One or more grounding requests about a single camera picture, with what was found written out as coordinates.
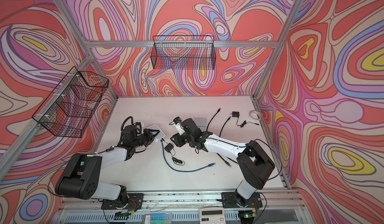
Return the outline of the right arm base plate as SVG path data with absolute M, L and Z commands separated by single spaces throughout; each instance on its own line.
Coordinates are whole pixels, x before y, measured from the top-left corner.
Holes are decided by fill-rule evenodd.
M 225 209 L 234 209 L 234 208 L 253 208 L 260 209 L 263 207 L 262 199 L 260 193 L 252 193 L 249 199 L 245 199 L 236 192 L 222 192 L 219 202 L 223 204 Z

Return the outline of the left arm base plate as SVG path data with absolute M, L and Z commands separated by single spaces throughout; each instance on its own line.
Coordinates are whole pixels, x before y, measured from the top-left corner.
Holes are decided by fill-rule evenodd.
M 101 209 L 137 211 L 142 208 L 143 198 L 143 193 L 123 193 L 116 200 L 103 200 Z

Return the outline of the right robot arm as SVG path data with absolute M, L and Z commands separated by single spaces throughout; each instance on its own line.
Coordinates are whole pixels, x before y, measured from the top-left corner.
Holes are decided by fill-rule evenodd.
M 263 189 L 276 167 L 257 141 L 238 143 L 209 131 L 203 132 L 191 118 L 183 121 L 176 117 L 170 125 L 177 129 L 171 137 L 175 146 L 188 144 L 196 151 L 216 153 L 238 163 L 244 177 L 235 191 L 239 200 L 248 200 L 256 191 Z

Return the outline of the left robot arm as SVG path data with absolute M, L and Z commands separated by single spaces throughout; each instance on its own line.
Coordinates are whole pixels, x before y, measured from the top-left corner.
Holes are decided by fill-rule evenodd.
M 134 122 L 132 116 L 127 117 L 121 125 L 116 146 L 96 154 L 74 154 L 71 157 L 55 186 L 55 194 L 65 198 L 127 204 L 130 198 L 126 187 L 100 181 L 101 170 L 128 161 L 139 153 L 137 148 L 147 148 L 161 137 L 161 133 L 155 126 L 143 128 L 140 122 Z

